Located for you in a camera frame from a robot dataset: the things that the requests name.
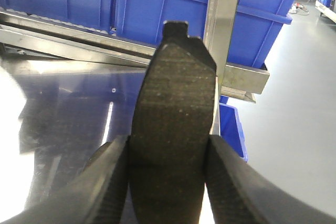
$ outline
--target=stainless steel table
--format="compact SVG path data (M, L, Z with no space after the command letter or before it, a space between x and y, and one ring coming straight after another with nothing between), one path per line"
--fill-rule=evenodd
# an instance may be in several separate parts
M22 56L1 66L0 222L69 183L103 143L130 134L145 72Z

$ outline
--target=reflective metal surface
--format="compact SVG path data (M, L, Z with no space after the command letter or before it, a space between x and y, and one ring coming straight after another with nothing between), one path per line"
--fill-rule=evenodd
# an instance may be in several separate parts
M220 91L221 95L224 95L226 97L232 97L236 98L238 100L243 100L246 102L252 102L256 103L256 98L253 93L242 91L242 90L237 90L237 89L232 89L228 87L222 86L222 89Z
M73 180L94 151L128 135L144 69L4 57L0 221Z
M0 25L0 38L4 44L74 60L135 67L145 67L150 61L146 58L127 55L122 52L111 51L5 25Z
M204 44L217 64L218 85L222 85L224 68L238 0L209 0Z
M267 70L227 63L225 66L223 86L254 94L261 94L268 78L269 72Z
M119 37L112 37L96 31L80 29L75 26L56 23L52 20L45 20L20 13L0 10L0 23L16 25L22 29L38 30L39 32L48 32L53 35L67 37L68 39L84 40L87 42L98 43L103 46L112 47L115 50L122 49L134 53L152 56L154 46L133 42Z

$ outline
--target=metal frame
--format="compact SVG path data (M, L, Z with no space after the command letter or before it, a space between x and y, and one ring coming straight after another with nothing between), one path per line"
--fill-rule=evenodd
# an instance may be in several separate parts
M217 64L222 85L238 0L208 0L204 44Z
M336 13L316 0L315 8L336 23Z
M262 92L269 73L226 62L237 1L208 0L204 44L217 64L221 94L255 102L252 93ZM142 68L156 50L154 45L5 10L0 10L0 42L73 60Z

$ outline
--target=gray floor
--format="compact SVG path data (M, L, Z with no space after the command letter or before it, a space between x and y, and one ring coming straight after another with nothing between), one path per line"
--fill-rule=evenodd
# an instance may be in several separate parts
M249 164L286 192L336 216L336 25L313 6L293 15L266 65L257 104L239 110Z

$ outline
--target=metal bar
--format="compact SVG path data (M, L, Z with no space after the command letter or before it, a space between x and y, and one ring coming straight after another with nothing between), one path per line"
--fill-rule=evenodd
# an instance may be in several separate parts
M94 31L89 31L88 33L88 30L80 29L75 26L67 26L62 23L52 22L51 20L42 20L18 13L7 12L5 10L0 10L0 23L19 26L20 28L28 30L45 31L57 35L58 37L64 36L68 39L73 38L76 40L97 43L115 49L127 50L134 54L152 56L155 52L155 47L153 45L141 44L139 42L118 37L113 38L112 36Z
M261 94L268 78L269 72L267 70L227 63L222 86Z
M231 89L231 88L228 88L228 87L222 87L220 92L221 92L220 93L221 95L224 95L226 97L232 97L232 98L236 98L236 99L243 100L243 101L246 101L246 102L256 103L256 99L255 99L254 94L252 94L250 92Z
M4 44L74 60L133 67L146 67L150 62L149 59L4 25L0 25L0 38Z
M217 64L221 86L238 0L208 0L204 44Z

